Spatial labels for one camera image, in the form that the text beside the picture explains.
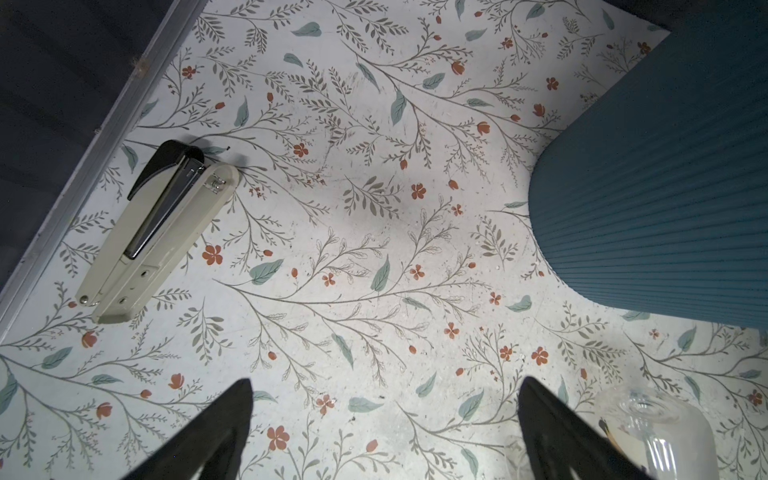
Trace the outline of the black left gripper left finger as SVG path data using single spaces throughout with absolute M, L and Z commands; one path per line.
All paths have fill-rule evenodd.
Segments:
M 251 381 L 242 378 L 199 413 L 128 479 L 235 479 L 250 434 Z

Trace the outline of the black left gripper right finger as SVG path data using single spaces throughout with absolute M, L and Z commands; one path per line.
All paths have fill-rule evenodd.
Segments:
M 518 418 L 536 480 L 649 477 L 531 376 L 519 389 Z

